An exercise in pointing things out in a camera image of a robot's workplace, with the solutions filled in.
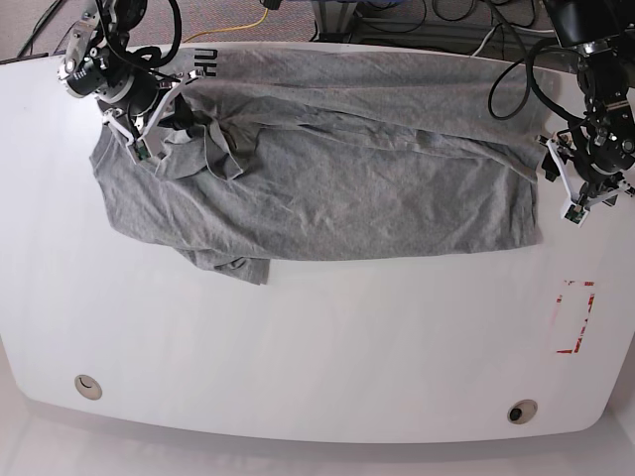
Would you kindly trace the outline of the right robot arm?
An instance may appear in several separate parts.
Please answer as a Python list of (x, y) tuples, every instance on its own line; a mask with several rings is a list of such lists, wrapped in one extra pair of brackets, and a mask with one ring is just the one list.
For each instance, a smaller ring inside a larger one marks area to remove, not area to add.
[(59, 70), (59, 81), (73, 97), (92, 96), (103, 123), (121, 134), (136, 153), (151, 150), (160, 128), (189, 130), (197, 117), (182, 95), (197, 72), (164, 73), (182, 39), (182, 15), (169, 3), (174, 33), (170, 48), (128, 49), (130, 32), (143, 19), (145, 1), (90, 1), (71, 36)]

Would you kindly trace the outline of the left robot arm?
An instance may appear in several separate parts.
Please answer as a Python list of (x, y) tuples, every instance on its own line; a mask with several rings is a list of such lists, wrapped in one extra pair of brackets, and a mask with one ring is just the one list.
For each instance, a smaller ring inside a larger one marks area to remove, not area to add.
[(625, 64), (634, 60), (632, 1), (546, 1), (559, 45), (578, 54), (584, 117), (569, 118), (574, 168), (584, 180), (578, 203), (607, 201), (634, 166), (634, 113)]

